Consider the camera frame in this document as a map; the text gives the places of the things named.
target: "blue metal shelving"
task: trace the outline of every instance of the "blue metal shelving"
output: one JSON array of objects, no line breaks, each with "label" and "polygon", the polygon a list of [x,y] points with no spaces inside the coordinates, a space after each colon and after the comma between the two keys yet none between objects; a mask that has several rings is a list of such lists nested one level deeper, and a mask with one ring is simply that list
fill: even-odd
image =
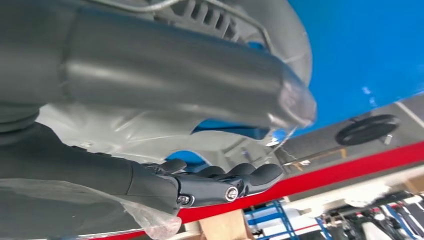
[{"label": "blue metal shelving", "polygon": [[299,236],[296,235],[295,230],[293,229],[292,224],[290,223],[289,218],[287,217],[286,212],[284,211],[283,207],[281,206],[280,202],[277,200],[272,201],[272,205],[263,207],[257,210],[252,210],[249,212],[246,212],[246,215],[251,215],[253,217],[254,213],[264,211],[267,209],[276,209],[277,213],[269,214],[263,217],[253,218],[252,220],[247,221],[249,225],[257,225],[259,223],[263,223],[266,221],[270,221],[273,219],[281,219],[282,224],[284,225],[286,231],[275,233],[269,236],[262,236],[258,237],[258,240],[268,240],[270,238],[278,237],[281,235],[288,234],[290,240],[299,240]]}]

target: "metal frame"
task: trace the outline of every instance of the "metal frame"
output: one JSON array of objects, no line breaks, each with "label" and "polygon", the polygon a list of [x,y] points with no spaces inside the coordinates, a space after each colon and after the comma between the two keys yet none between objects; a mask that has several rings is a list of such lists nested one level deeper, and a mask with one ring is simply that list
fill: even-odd
[{"label": "metal frame", "polygon": [[329,231],[327,230],[326,226],[324,226],[323,220],[319,217],[315,218],[316,223],[319,225],[319,227],[321,228],[321,232],[324,234],[325,239],[327,240],[333,240],[333,238],[331,237]]},{"label": "metal frame", "polygon": [[390,213],[390,215],[392,215],[392,217],[394,217],[400,224],[400,226],[402,227],[403,230],[405,230],[406,234],[408,234],[408,236],[413,239],[416,240],[416,236],[411,232],[411,230],[408,228],[408,226],[405,224],[404,220],[402,218],[399,217],[398,213],[389,205],[384,205],[385,208],[387,209],[387,211]]}]

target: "plastic wrap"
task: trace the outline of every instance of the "plastic wrap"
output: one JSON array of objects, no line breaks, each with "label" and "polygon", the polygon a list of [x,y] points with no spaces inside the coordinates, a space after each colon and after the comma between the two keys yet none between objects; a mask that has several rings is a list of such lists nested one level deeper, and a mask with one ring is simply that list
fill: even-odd
[{"label": "plastic wrap", "polygon": [[[114,207],[110,207],[112,205],[107,205],[107,208],[102,205],[102,210],[106,213],[101,217],[101,219],[96,219],[87,222],[87,219],[81,218],[79,221],[83,222],[78,225],[78,230],[84,233],[84,230],[90,229],[93,225],[106,225],[113,223],[113,220],[120,221],[120,218],[124,217],[124,215],[130,215],[133,217],[134,221],[152,238],[155,240],[165,240],[169,237],[175,235],[181,226],[181,219],[177,216],[147,207],[140,203],[132,202],[129,200],[122,199],[117,196],[113,196],[89,187],[85,187],[78,184],[73,184],[66,181],[55,181],[55,180],[33,180],[33,179],[0,179],[0,196],[4,197],[3,199],[9,199],[9,201],[0,201],[0,214],[2,215],[3,224],[0,225],[0,239],[22,239],[22,238],[64,238],[64,239],[89,239],[89,238],[97,238],[99,237],[100,232],[90,232],[89,234],[95,235],[86,235],[85,236],[69,236],[64,231],[65,235],[58,235],[58,227],[54,227],[56,224],[60,227],[65,227],[63,224],[61,225],[60,216],[55,214],[55,209],[61,209],[67,214],[73,212],[66,211],[66,204],[85,206],[93,208],[98,207],[99,204],[114,204]],[[11,206],[16,206],[19,204],[19,200],[25,198],[28,204],[22,204],[17,210],[11,210],[8,214],[7,210],[10,209]],[[39,213],[40,209],[31,209],[31,202],[37,202],[39,200],[46,200],[48,204],[42,205],[43,211],[47,212],[48,215],[54,215],[53,218],[48,218],[45,215],[34,216],[34,213]],[[52,203],[64,203],[64,206],[61,208],[54,208]],[[69,215],[69,218],[78,219],[77,215]],[[14,221],[6,221],[6,218],[10,218],[13,215]],[[22,215],[22,219],[16,219],[16,215]],[[58,222],[53,222],[49,219],[55,219],[57,217]],[[40,226],[49,226],[51,225],[51,230],[53,232],[45,232],[45,236],[40,236],[37,234],[37,229]],[[31,233],[31,228],[34,228],[34,236],[29,236]]]}]

